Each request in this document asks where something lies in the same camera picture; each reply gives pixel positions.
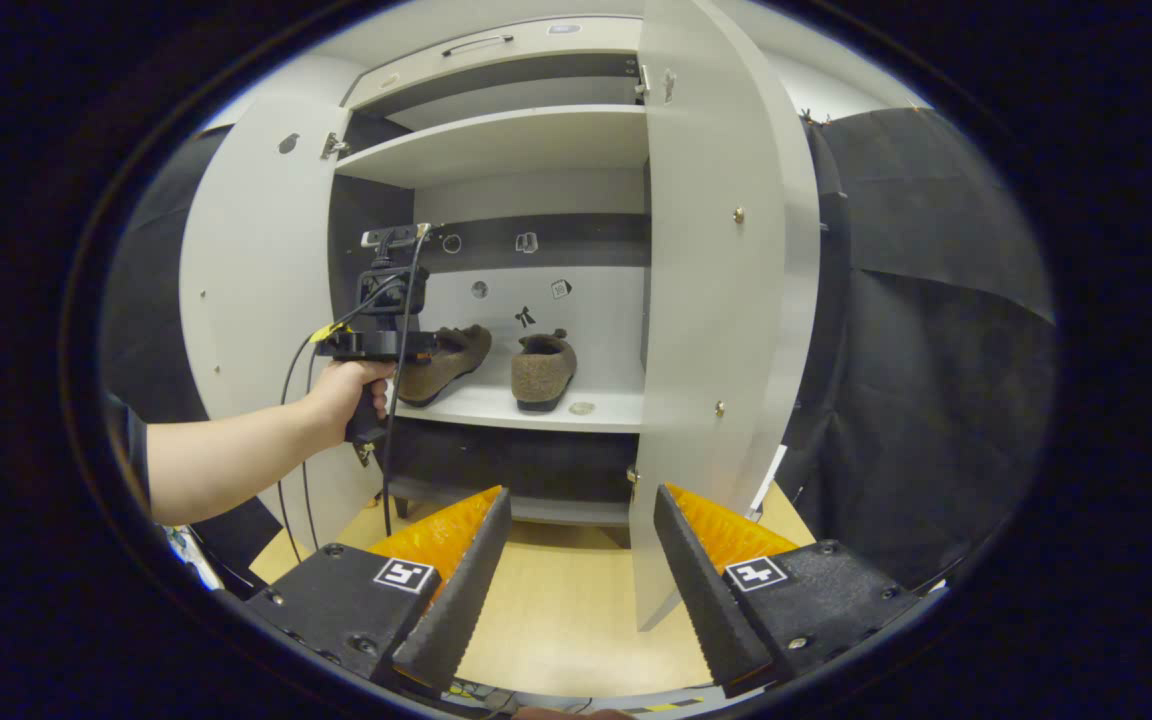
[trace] white cabinet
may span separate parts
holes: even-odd
[[[479,223],[483,237],[526,223],[561,229],[562,241],[541,237],[536,256],[488,260],[490,243],[470,238],[454,252],[430,249],[429,263],[422,256],[434,273],[422,327],[480,323],[494,347],[479,372],[425,409],[401,406],[399,418],[586,441],[637,434],[631,502],[515,505],[531,520],[627,522],[644,628],[672,607],[652,528],[658,484],[743,511],[776,455],[812,329],[819,242],[805,137],[763,54],[710,0],[645,8],[644,18],[535,20],[417,50],[361,76],[342,108],[253,105],[198,191],[180,282],[198,389],[209,412],[223,416],[275,401],[294,348],[332,318],[329,274],[343,260],[329,255],[339,250],[329,197],[349,183],[387,185],[397,205],[384,210],[406,204],[403,222],[448,222],[425,217],[447,211],[460,215],[452,223]],[[517,106],[544,83],[559,83],[541,92],[553,99],[582,77],[641,81],[646,92],[641,103],[631,91],[621,101],[585,94]],[[416,115],[424,127],[415,132],[320,158],[326,132]],[[291,132],[296,149],[283,151]],[[384,187],[367,183],[356,187]],[[639,237],[619,245],[626,228]],[[362,262],[359,249],[339,251]],[[584,295],[551,300],[558,281]],[[476,282],[492,290],[471,300]],[[518,327],[516,305],[538,314],[535,327]],[[579,356],[570,395],[553,414],[518,414],[508,378],[515,341],[555,327]],[[568,411],[573,402],[582,414]],[[310,470],[314,497],[323,493],[320,528],[319,507],[353,514],[374,491],[357,483],[348,448],[329,455],[333,465]],[[591,482],[628,491],[623,470]],[[438,484],[412,478],[406,492],[453,500]],[[401,483],[394,492],[403,495]]]

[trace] shoe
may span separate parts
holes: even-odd
[[[492,333],[480,325],[463,331],[439,328],[434,339],[438,347],[433,359],[426,365],[406,365],[397,379],[397,397],[408,406],[434,402],[448,382],[479,369],[492,350]]]
[[[509,386],[518,410],[553,410],[576,374],[576,351],[563,341],[567,331],[521,338],[522,354],[513,356]]]

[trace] white shelf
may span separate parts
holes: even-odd
[[[577,433],[636,433],[643,424],[643,376],[628,379],[630,387],[581,387],[579,365],[571,387],[548,414],[518,410],[509,389],[509,353],[488,357],[463,378],[452,381],[431,406],[411,407],[397,402],[399,418],[488,425],[498,429],[562,430]],[[589,415],[573,414],[573,404],[593,406]]]
[[[422,129],[348,156],[335,172],[423,188],[543,170],[637,169],[646,158],[643,106],[559,105]]]

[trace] human arm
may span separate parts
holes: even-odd
[[[165,525],[212,518],[343,442],[344,425],[369,385],[376,416],[384,419],[384,378],[393,370],[392,363],[332,363],[306,396],[288,406],[204,423],[147,425],[152,518]]]

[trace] cabinet handle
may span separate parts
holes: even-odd
[[[470,45],[476,45],[476,44],[479,44],[479,41],[492,41],[492,40],[510,41],[510,40],[513,40],[513,36],[511,35],[493,35],[492,37],[480,37],[480,38],[477,38],[477,40],[462,41],[462,44],[460,44],[457,46],[448,47],[447,50],[444,50],[444,58],[450,58],[452,56],[452,52],[454,50],[461,50],[461,47],[468,47]]]

